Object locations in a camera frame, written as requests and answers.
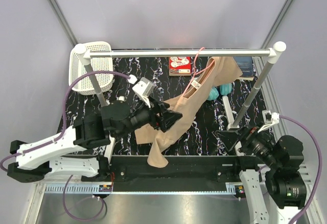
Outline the beige t shirt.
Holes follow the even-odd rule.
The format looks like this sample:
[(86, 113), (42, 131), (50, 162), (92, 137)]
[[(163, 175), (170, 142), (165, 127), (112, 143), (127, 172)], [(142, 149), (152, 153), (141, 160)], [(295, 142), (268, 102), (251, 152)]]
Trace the beige t shirt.
[(223, 84), (234, 82), (242, 75), (233, 57), (211, 57), (206, 69), (195, 79), (197, 88), (190, 85), (187, 91), (177, 97), (166, 100), (170, 109), (182, 114), (167, 132), (145, 125), (135, 131), (137, 144), (152, 144), (147, 162), (156, 168), (166, 167), (168, 160), (162, 152), (173, 145), (191, 127), (196, 113), (209, 97), (210, 90)]

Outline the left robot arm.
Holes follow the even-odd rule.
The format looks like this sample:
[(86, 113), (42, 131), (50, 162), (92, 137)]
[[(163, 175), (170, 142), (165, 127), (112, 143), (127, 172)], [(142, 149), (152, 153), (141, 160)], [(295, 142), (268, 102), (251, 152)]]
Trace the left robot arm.
[(99, 114), (77, 120), (52, 137), (34, 143), (12, 141), (10, 153), (16, 160), (8, 165), (7, 176), (21, 183), (63, 175), (81, 176), (83, 181), (105, 181), (110, 176), (108, 159), (70, 158), (68, 154), (113, 145), (115, 140), (144, 125), (166, 132), (182, 118), (181, 113), (169, 107), (151, 98), (148, 105), (141, 103), (132, 110), (125, 101), (117, 100), (102, 107)]

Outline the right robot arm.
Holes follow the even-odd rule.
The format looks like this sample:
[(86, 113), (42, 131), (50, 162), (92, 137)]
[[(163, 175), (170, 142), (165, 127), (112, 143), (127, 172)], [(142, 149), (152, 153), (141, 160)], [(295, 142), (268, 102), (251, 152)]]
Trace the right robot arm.
[(260, 170), (245, 164), (232, 168), (233, 178), (242, 182), (251, 223), (297, 223), (306, 210), (307, 188), (299, 172), (304, 160), (303, 144), (297, 138), (284, 135), (273, 143), (268, 126), (244, 126), (216, 131), (227, 152), (253, 155), (268, 167), (265, 186), (273, 201), (268, 213), (263, 194), (259, 191)]

